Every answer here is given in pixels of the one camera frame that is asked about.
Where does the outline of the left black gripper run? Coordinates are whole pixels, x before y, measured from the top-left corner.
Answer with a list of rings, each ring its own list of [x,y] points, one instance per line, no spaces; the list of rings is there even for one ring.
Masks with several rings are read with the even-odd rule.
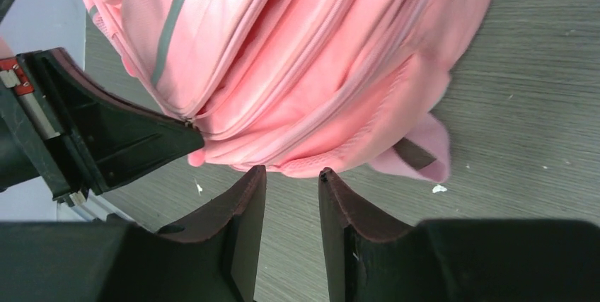
[[[105,91],[63,48],[1,59],[1,188],[40,177],[73,207],[204,146],[189,124]]]

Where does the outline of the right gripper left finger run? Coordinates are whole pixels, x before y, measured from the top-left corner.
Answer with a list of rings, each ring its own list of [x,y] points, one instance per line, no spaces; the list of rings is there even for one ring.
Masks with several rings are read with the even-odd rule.
[[[157,232],[134,223],[1,224],[2,301],[252,301],[266,171]]]

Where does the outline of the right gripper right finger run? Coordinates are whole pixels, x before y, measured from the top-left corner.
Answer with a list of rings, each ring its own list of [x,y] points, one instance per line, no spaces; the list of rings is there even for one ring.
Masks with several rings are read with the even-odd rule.
[[[598,301],[599,227],[561,219],[410,226],[333,170],[318,180],[331,301]]]

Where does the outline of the pink student backpack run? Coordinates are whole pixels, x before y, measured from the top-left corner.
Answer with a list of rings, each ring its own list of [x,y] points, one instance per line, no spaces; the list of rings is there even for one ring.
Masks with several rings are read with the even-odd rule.
[[[432,109],[491,0],[83,2],[127,73],[202,134],[190,164],[441,183],[449,135]]]

